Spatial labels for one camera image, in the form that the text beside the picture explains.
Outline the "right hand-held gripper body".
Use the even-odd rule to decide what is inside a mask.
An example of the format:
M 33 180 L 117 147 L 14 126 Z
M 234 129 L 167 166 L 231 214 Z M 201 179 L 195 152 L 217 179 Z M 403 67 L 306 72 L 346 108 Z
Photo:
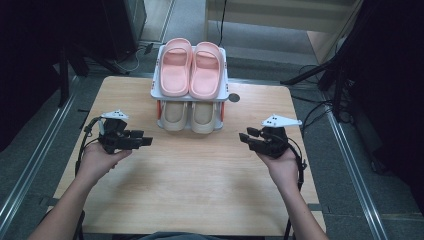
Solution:
M 272 114 L 261 123 L 262 129 L 260 136 L 265 140 L 266 152 L 272 158 L 279 158 L 288 148 L 289 137 L 286 133 L 286 127 L 300 126 L 301 120 L 287 118 L 284 116 Z

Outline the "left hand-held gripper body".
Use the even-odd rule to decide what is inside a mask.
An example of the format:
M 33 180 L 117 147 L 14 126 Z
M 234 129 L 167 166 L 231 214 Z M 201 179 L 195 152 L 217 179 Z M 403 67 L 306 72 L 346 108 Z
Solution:
M 128 116 L 118 109 L 103 113 L 98 120 L 98 141 L 108 154 L 113 154 L 116 149 L 132 149 L 129 132 L 125 131 L 125 119 L 128 119 Z

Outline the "cream perforated clog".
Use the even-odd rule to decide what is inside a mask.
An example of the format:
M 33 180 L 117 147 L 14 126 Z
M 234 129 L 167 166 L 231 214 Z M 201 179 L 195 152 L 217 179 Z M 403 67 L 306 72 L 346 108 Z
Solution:
M 162 106 L 160 121 L 167 131 L 181 131 L 187 123 L 188 103 L 165 101 Z
M 198 134 L 209 134 L 215 129 L 216 104 L 213 102 L 193 102 L 191 129 Z

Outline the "white shoe rack orange legs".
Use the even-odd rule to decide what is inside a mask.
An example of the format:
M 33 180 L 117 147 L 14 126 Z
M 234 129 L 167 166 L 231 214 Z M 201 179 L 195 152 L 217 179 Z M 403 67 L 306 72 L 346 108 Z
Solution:
M 161 46 L 159 48 L 158 58 L 156 61 L 156 67 L 153 75 L 152 80 L 152 89 L 151 89 L 151 96 L 158 100 L 158 101 L 183 101 L 183 102 L 217 102 L 218 107 L 217 111 L 219 112 L 219 116 L 216 117 L 215 122 L 215 130 L 219 130 L 223 127 L 223 111 L 222 106 L 225 101 L 229 98 L 229 90 L 228 90 L 228 73 L 227 73 L 227 61 L 226 61 L 226 51 L 224 48 L 219 47 L 222 57 L 223 57 L 223 70 L 221 74 L 221 82 L 219 86 L 219 93 L 218 96 L 215 99 L 210 100 L 200 100 L 192 97 L 189 93 L 181 97 L 168 97 L 162 94 L 160 89 L 160 56 L 162 53 L 162 49 L 165 45 Z M 189 79 L 189 87 L 190 87 L 190 80 L 191 80 L 191 68 L 190 68 L 190 79 Z

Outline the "pink slide slipper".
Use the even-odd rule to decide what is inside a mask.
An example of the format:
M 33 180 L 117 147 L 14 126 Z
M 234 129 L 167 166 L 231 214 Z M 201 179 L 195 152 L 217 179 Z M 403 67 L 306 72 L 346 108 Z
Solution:
M 160 56 L 160 89 L 168 97 L 181 97 L 188 93 L 192 46 L 184 38 L 174 38 L 163 47 Z
M 193 51 L 189 93 L 200 100 L 215 99 L 219 93 L 223 57 L 211 42 L 198 43 Z

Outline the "person's left hand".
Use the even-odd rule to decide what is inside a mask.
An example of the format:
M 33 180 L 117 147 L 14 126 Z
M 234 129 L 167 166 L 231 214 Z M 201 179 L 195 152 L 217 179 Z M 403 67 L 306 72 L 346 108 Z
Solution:
M 100 143 L 90 144 L 84 150 L 76 179 L 94 186 L 99 179 L 131 154 L 131 150 L 120 150 L 117 153 L 108 154 Z

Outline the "person's right hand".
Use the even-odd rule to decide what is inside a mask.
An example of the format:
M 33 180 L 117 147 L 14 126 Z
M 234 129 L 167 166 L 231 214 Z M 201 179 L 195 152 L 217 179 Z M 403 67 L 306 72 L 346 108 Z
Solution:
M 258 154 L 258 157 L 268 168 L 271 179 L 283 197 L 299 192 L 297 162 L 295 154 L 290 149 L 287 149 L 279 158 L 271 158 L 264 154 Z

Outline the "black metal stand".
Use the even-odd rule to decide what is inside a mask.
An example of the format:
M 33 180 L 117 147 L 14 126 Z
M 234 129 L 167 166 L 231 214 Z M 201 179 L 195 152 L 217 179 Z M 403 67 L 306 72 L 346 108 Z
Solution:
M 346 55 L 340 50 L 330 60 L 312 68 L 290 80 L 281 81 L 281 85 L 295 85 L 319 73 L 323 73 L 318 81 L 318 89 L 320 91 L 328 91 L 331 86 L 334 86 L 332 99 L 332 113 L 337 122 L 342 121 L 342 93 L 343 87 L 347 80 Z
M 87 76 L 89 68 L 84 60 L 84 57 L 88 57 L 110 72 L 116 75 L 128 75 L 128 71 L 122 71 L 118 67 L 112 65 L 98 54 L 88 50 L 82 45 L 76 43 L 63 43 L 59 50 L 59 89 L 60 89 L 60 100 L 59 107 L 63 107 L 65 103 L 70 99 L 70 83 L 69 83 L 69 69 L 68 65 L 71 65 L 75 73 L 79 76 Z

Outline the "person's grey clothing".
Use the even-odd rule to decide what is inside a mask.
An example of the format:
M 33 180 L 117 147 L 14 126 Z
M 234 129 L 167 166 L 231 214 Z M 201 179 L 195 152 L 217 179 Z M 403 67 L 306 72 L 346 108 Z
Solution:
M 137 240 L 226 240 L 214 236 L 186 232 L 156 232 Z

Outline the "dark cabinet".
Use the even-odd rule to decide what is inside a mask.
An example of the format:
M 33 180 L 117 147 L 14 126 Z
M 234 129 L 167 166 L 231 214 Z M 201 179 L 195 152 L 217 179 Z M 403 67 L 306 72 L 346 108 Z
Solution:
M 147 13 L 144 0 L 101 0 L 111 57 L 122 61 L 138 49 Z

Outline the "light wooden platform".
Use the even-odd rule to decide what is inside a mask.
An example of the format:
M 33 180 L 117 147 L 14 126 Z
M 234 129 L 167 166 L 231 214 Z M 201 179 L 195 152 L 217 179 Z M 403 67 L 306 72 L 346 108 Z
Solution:
M 206 0 L 208 20 L 305 30 L 319 63 L 356 21 L 364 0 Z

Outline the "metal floor rail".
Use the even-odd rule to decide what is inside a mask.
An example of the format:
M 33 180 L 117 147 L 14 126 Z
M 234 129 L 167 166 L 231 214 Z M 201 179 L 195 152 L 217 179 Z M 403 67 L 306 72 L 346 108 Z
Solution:
M 362 174 L 360 173 L 360 169 L 356 163 L 356 158 L 347 141 L 344 130 L 342 129 L 341 124 L 336 121 L 336 118 L 332 113 L 328 115 L 328 120 L 341 151 L 342 158 L 345 162 L 371 235 L 374 240 L 388 240 L 386 229 L 368 187 L 365 184 Z
M 70 95 L 58 107 L 54 94 L 0 153 L 0 236 L 5 235 L 37 176 L 79 94 L 83 80 L 74 76 Z

